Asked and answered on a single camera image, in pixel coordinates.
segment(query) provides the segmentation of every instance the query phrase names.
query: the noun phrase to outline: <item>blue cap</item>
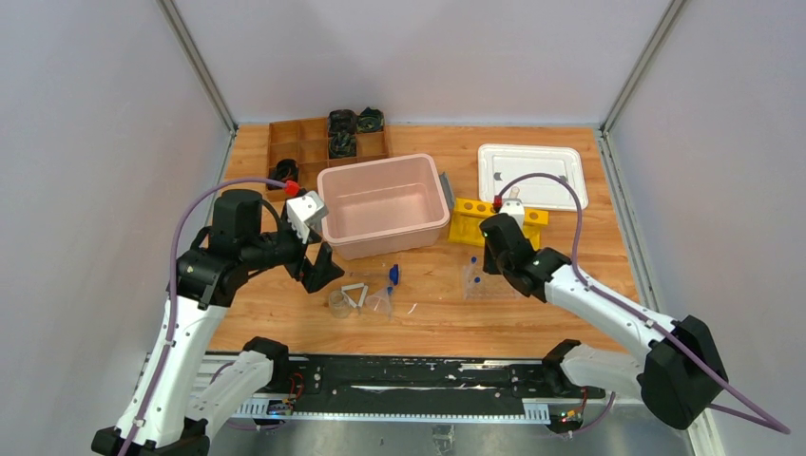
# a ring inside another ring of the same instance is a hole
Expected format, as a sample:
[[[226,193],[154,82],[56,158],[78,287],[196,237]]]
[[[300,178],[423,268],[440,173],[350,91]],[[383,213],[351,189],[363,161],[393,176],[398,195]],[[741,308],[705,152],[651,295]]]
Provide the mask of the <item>blue cap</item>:
[[[396,287],[397,283],[400,282],[400,267],[397,263],[394,264],[392,269],[389,270],[389,280],[392,281],[392,284]]]

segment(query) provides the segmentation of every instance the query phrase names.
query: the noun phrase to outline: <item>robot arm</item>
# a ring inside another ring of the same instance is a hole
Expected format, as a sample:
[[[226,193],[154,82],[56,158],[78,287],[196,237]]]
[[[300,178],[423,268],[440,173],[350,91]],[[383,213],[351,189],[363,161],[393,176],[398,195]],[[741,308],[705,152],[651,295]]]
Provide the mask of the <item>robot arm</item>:
[[[307,246],[318,242],[311,228],[326,214],[315,192],[289,199],[277,219],[277,231],[261,233],[264,201],[259,192],[228,190],[216,199],[213,220],[177,260],[178,302],[173,341],[165,342],[170,302],[165,302],[162,328],[145,366],[140,386],[115,427],[99,430],[92,450],[121,454],[126,437],[134,435],[125,455],[207,454],[210,441],[232,413],[256,390],[282,382],[288,375],[288,348],[256,337],[238,360],[199,397],[190,392],[210,339],[226,315],[236,291],[251,277],[285,266],[308,293],[320,290],[344,272],[332,262],[333,251],[323,243],[316,263],[306,257]],[[208,238],[207,247],[201,247]],[[150,397],[146,386],[158,369],[158,353],[169,350],[160,381]],[[136,419],[143,401],[143,419]]]
[[[672,428],[685,429],[722,391],[684,353],[653,325],[636,317],[592,287],[615,296],[647,320],[670,331],[720,377],[727,380],[708,327],[693,316],[676,321],[617,294],[567,256],[550,249],[532,249],[522,232],[523,207],[517,199],[504,200],[501,213],[481,223],[485,237],[484,270],[503,275],[522,295],[562,307],[590,322],[622,346],[629,355],[598,351],[567,340],[544,359],[559,373],[567,388],[598,387],[640,397],[650,411]],[[577,276],[582,275],[587,284]]]

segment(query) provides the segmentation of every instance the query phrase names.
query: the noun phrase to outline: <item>white plastic lid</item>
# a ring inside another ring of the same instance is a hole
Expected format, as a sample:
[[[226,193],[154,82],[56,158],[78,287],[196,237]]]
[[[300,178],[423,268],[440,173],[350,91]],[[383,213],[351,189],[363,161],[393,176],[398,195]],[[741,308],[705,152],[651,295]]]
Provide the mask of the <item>white plastic lid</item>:
[[[585,177],[579,152],[570,147],[541,145],[483,144],[479,147],[479,199],[492,202],[510,181],[528,173],[565,176],[587,207]],[[549,179],[527,179],[515,184],[518,198],[527,207],[576,211],[574,199],[559,183]]]

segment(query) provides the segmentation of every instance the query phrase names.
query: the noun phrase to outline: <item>gray floor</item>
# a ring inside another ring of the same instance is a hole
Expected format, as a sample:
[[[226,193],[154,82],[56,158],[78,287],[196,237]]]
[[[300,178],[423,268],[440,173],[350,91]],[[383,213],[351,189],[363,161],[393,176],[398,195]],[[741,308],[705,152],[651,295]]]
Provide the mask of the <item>gray floor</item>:
[[[602,406],[588,405],[592,421]],[[261,433],[225,427],[214,456],[693,456],[685,432],[667,427],[644,406],[621,405],[589,433],[570,441],[543,426],[422,423],[291,422]]]

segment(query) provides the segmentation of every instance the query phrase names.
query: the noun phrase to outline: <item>pink plastic bin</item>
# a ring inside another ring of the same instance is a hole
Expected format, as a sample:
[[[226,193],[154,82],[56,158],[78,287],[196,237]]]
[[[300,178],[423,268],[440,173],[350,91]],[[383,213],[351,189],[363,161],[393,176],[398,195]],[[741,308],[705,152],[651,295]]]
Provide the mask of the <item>pink plastic bin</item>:
[[[344,259],[432,245],[451,218],[425,154],[328,168],[317,183],[329,211],[322,234]]]

